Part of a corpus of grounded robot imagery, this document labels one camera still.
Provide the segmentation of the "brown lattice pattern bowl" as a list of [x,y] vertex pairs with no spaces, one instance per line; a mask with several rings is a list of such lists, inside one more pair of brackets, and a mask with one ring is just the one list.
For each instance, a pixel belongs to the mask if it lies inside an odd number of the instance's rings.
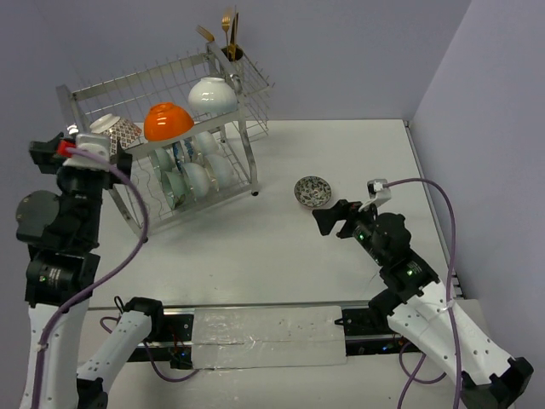
[[118,147],[126,149],[142,133],[140,127],[126,118],[108,113],[90,124],[93,134],[106,135],[110,139],[110,158],[117,154]]

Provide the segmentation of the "mint bowl gold rim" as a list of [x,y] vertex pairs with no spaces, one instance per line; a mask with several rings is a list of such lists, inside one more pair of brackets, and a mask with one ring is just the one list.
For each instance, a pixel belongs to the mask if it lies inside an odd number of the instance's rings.
[[189,188],[180,172],[163,171],[161,188],[169,207],[174,210],[183,205],[189,197]]

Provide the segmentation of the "white orange bottom bowl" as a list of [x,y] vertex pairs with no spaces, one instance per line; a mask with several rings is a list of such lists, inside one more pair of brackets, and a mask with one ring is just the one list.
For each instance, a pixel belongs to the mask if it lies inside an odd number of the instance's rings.
[[183,135],[194,126],[189,113],[172,102],[150,108],[144,120],[144,136],[148,141],[166,141]]

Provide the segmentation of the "blue floral bowl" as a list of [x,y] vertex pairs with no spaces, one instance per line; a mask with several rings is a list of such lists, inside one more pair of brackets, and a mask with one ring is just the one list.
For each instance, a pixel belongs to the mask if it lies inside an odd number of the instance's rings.
[[198,151],[195,149],[192,144],[192,139],[187,138],[182,142],[183,152],[184,152],[184,161],[186,163],[196,163],[198,161]]

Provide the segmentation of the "white bowl orange stack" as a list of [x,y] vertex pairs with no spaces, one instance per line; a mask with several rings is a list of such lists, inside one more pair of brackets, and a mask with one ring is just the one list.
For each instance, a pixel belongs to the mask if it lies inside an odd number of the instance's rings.
[[200,164],[186,163],[182,165],[182,170],[188,178],[193,195],[197,199],[204,198],[210,189],[210,180],[205,168]]

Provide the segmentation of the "white bowl front stack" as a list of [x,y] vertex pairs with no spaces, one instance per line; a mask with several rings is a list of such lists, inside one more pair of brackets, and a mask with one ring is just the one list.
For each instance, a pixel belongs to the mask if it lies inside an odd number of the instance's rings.
[[211,153],[204,157],[204,162],[219,189],[228,188],[235,182],[234,169],[228,159]]

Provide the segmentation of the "white bowl brown pattern stack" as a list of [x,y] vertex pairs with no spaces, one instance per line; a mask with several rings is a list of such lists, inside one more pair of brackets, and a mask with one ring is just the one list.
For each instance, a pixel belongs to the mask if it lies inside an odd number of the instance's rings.
[[223,78],[201,78],[188,95],[190,108],[196,112],[221,115],[235,111],[238,99],[234,90]]

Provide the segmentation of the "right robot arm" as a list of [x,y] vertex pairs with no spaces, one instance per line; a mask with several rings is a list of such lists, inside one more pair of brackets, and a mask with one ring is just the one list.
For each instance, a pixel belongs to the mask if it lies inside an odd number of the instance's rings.
[[452,381],[460,380],[467,408],[508,408],[526,390],[534,372],[495,344],[454,300],[445,284],[410,247],[404,216],[378,213],[371,205],[339,200],[313,210],[322,235],[343,226],[337,237],[355,239],[379,266],[386,290],[368,304],[370,323],[380,333],[395,331],[430,358]]

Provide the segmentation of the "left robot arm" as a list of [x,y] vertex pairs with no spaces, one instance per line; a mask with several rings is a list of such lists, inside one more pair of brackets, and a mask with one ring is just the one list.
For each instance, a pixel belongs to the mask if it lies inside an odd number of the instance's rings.
[[124,165],[110,160],[106,136],[80,133],[34,141],[33,162],[55,176],[57,193],[38,190],[16,210],[16,237],[26,244],[25,299],[31,321],[24,408],[104,408],[112,385],[137,346],[166,329],[163,304],[135,297],[118,325],[85,364],[78,361],[83,322],[96,278],[103,192],[129,184]]

